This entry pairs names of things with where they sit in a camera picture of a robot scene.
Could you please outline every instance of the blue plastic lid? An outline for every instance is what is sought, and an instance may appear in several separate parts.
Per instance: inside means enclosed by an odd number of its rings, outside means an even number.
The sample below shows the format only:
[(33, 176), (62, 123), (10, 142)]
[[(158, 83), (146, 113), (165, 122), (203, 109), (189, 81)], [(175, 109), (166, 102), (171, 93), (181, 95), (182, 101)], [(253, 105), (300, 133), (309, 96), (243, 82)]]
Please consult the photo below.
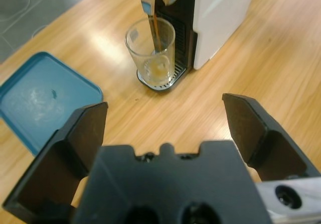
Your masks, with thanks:
[(100, 88), (46, 52), (32, 56), (0, 89), (0, 116), (37, 155), (71, 113), (103, 100)]

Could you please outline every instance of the white coffee machine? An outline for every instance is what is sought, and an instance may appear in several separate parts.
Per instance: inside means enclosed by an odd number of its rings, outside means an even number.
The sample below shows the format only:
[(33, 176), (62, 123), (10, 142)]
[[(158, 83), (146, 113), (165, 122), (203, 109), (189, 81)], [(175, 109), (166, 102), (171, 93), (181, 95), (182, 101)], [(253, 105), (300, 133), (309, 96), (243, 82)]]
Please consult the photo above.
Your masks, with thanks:
[(139, 80), (157, 91), (168, 90), (192, 68), (200, 69), (224, 45), (243, 22), (251, 0), (141, 0), (150, 16), (168, 20), (175, 28), (175, 75), (166, 85), (151, 86), (137, 72)]

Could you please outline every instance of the gray floor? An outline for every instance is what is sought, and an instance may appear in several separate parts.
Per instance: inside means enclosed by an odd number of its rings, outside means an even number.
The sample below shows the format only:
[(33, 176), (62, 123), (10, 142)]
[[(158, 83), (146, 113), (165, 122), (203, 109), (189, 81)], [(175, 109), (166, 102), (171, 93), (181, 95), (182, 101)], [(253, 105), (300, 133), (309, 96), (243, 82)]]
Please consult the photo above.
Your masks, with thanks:
[(0, 64), (81, 0), (0, 0)]

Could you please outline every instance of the drip tray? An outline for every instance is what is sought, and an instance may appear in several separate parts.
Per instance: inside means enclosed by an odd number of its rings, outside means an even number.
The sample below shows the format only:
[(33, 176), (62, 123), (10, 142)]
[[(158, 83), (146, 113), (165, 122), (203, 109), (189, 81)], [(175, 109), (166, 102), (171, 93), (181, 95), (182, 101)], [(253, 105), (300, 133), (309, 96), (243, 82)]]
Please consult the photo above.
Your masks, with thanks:
[(182, 65), (176, 63), (173, 79), (170, 82), (168, 82), (167, 84), (162, 85), (162, 86), (154, 86), (154, 85), (150, 85), (150, 84), (146, 83), (138, 71), (137, 71), (137, 77), (147, 87), (149, 87), (155, 91), (164, 91), (164, 90), (168, 90), (169, 88), (171, 88), (174, 85), (174, 83), (183, 75), (183, 73), (185, 71), (186, 71), (186, 67), (183, 67)]

